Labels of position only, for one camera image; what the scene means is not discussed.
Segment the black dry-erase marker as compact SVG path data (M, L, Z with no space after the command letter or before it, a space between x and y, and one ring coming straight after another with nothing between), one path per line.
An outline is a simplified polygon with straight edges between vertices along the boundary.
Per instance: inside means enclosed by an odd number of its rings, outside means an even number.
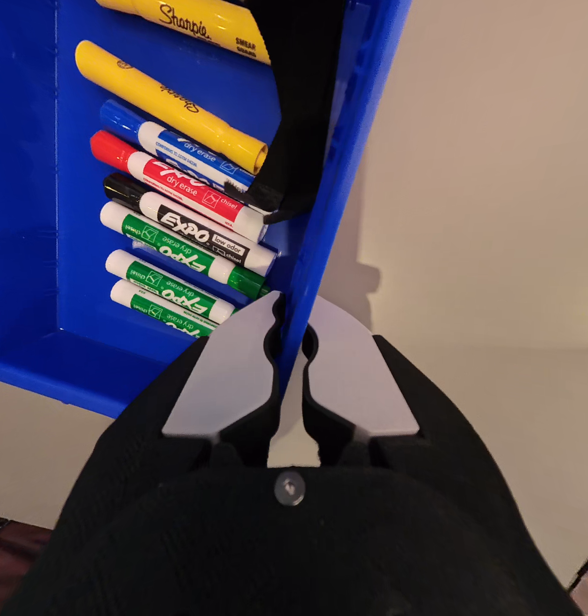
M254 243L121 173L106 176L103 187L106 197L113 202L261 276L267 276L277 259L275 250Z

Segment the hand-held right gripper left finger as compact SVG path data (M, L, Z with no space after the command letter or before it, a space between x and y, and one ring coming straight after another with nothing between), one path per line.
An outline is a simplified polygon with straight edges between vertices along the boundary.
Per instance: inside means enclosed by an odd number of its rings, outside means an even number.
M170 412L165 437L226 443L246 466L267 466L281 415L285 300L271 291L217 327Z

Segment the blue plastic bin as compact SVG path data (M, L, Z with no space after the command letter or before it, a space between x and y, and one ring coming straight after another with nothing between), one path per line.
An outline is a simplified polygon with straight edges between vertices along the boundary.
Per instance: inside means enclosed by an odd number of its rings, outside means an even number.
M411 1L348 1L314 209L268 229L268 286L287 297L285 388L342 220ZM90 137L110 97L81 76L89 40L236 129L270 143L280 106L270 67L96 1L0 1L0 381L110 418L192 338L110 299Z

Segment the blue dry-erase marker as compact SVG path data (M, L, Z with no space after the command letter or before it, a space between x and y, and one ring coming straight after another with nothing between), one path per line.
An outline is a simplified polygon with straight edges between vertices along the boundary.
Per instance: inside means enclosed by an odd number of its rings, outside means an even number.
M149 121L115 100L100 108L103 127L124 141L140 146L163 162L172 165L205 184L225 191L226 184L246 192L254 176L224 155L209 150L159 123Z

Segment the black hook-and-loop tie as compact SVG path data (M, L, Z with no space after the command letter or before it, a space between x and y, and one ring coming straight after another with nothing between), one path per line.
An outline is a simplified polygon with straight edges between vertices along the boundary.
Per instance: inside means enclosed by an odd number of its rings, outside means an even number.
M241 190L232 182L224 181L224 193L230 198L265 214L277 211L283 200L283 193L268 187L255 179L247 190Z
M245 1L264 39L281 121L255 179L283 193L273 225L310 212L321 183L346 1Z

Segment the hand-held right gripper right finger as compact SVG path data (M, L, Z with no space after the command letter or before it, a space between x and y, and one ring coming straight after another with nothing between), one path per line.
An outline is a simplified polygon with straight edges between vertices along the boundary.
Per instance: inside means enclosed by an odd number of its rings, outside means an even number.
M317 297L303 338L303 423L322 466L336 465L352 443L411 437L419 424L371 331Z

